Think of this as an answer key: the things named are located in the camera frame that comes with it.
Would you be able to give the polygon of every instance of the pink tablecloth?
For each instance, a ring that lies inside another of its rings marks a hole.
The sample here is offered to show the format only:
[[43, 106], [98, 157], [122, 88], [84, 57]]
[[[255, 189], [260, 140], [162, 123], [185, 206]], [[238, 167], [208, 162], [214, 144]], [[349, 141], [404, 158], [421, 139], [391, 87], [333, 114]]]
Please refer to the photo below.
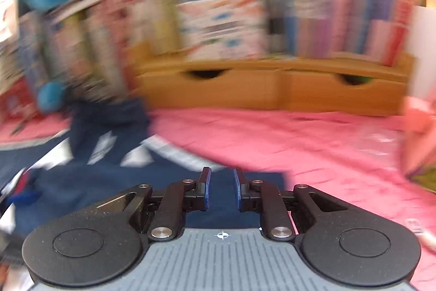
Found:
[[[284, 171], [288, 188], [306, 183], [401, 224], [417, 218], [436, 233], [436, 195], [398, 171], [401, 118], [222, 109], [152, 115], [154, 133], [195, 154]], [[381, 137], [369, 138], [374, 133]], [[420, 291], [435, 290], [436, 254], [423, 249], [412, 282]]]

